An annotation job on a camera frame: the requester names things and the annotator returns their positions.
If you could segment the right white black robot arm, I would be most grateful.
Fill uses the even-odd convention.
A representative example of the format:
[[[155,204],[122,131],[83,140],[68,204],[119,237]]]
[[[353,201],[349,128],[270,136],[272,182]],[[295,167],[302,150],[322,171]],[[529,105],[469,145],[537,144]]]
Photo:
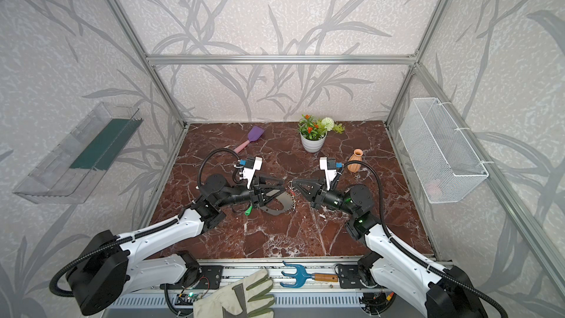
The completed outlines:
[[[291,185],[313,207],[350,215],[348,234],[369,249],[358,261],[365,286],[389,289],[425,317],[486,317],[485,303],[507,317],[506,310],[477,290],[462,269],[431,261],[394,235],[375,216],[375,201],[368,186],[356,184],[342,193],[329,190],[325,180],[296,179]]]

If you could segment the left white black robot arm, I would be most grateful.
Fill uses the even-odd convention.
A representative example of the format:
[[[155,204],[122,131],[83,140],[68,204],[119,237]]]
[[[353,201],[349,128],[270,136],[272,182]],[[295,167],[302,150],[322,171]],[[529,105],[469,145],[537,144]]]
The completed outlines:
[[[230,185],[224,176],[214,174],[200,191],[192,204],[170,219],[120,235],[98,233],[77,259],[54,275],[49,291],[73,297],[81,313],[91,316],[122,295],[151,286],[197,285],[206,274],[189,252],[159,259],[154,255],[215,228],[226,216],[222,207],[266,206],[284,193],[285,186],[281,179],[267,176],[254,176],[247,185]]]

